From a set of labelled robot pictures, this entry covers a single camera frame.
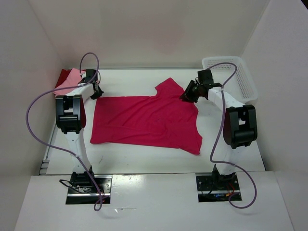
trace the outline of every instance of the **t-shirt sleeve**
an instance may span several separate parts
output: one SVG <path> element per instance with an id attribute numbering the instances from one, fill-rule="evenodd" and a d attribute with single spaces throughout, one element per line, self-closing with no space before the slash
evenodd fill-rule
<path id="1" fill-rule="evenodd" d="M 160 97 L 180 97 L 183 94 L 183 88 L 178 85 L 172 78 L 166 79 L 164 82 L 158 84 L 155 89 L 157 96 Z"/>

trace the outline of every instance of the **plastic basket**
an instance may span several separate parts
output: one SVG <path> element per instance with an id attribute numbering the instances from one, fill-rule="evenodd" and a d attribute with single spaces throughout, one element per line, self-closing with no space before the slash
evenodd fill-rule
<path id="1" fill-rule="evenodd" d="M 238 56 L 209 57 L 202 60 L 202 66 L 203 69 L 207 69 L 212 65 L 222 62 L 233 63 L 238 68 L 235 76 L 226 84 L 225 90 L 242 103 L 256 100 L 258 92 L 248 67 L 242 58 Z M 211 68 L 211 70 L 214 82 L 219 81 L 222 84 L 232 74 L 234 67 L 230 64 L 222 64 Z"/>

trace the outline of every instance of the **red t-shirt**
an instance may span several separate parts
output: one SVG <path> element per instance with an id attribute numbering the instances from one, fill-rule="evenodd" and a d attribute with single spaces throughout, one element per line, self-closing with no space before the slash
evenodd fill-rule
<path id="1" fill-rule="evenodd" d="M 156 90 L 155 96 L 99 98 L 90 142 L 181 148 L 199 155 L 197 107 L 179 99 L 184 90 L 171 78 Z"/>

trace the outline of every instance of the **pink cloth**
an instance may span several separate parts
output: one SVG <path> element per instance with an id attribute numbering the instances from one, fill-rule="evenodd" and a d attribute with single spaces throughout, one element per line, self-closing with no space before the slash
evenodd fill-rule
<path id="1" fill-rule="evenodd" d="M 181 148 L 199 155 L 198 109 L 179 99 L 184 90 L 171 78 L 156 90 L 155 96 L 99 98 L 90 142 Z"/>
<path id="2" fill-rule="evenodd" d="M 77 86 L 80 81 L 81 81 L 81 77 L 80 77 L 80 74 L 79 74 L 79 70 L 73 68 L 71 70 L 71 72 L 69 73 L 66 81 L 64 81 L 63 84 L 61 84 L 58 87 L 56 87 L 56 89 Z M 67 93 L 70 93 L 74 89 L 76 89 L 76 88 L 66 89 L 66 90 L 57 90 L 57 91 L 54 91 L 53 93 L 56 96 L 57 95 L 66 95 Z"/>

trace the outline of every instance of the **black cable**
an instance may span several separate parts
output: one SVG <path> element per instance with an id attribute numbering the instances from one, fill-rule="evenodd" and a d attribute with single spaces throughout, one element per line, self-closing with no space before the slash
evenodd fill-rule
<path id="1" fill-rule="evenodd" d="M 98 74 L 100 75 L 100 81 L 97 84 L 99 84 L 101 82 L 101 74 L 100 74 L 100 72 L 98 72 Z"/>
<path id="2" fill-rule="evenodd" d="M 69 188 L 69 189 L 71 189 L 71 190 L 73 190 L 73 191 L 75 191 L 75 192 L 77 192 L 77 193 L 85 194 L 85 192 L 84 192 L 84 193 L 83 193 L 83 192 L 80 192 L 80 191 L 78 191 L 77 189 L 75 189 L 73 186 L 70 186 L 70 185 L 67 185 L 67 184 L 64 183 L 64 182 L 68 182 L 69 184 L 74 185 L 73 182 L 71 182 L 71 181 L 69 181 L 69 180 L 60 179 L 59 182 L 60 182 L 62 185 L 64 185 L 65 187 L 67 187 L 67 188 Z"/>
<path id="3" fill-rule="evenodd" d="M 198 79 L 198 77 L 196 77 L 194 80 L 196 81 L 196 83 L 197 83 L 198 85 L 200 85 L 200 83 L 199 83 L 199 81 L 198 81 L 197 79 Z"/>

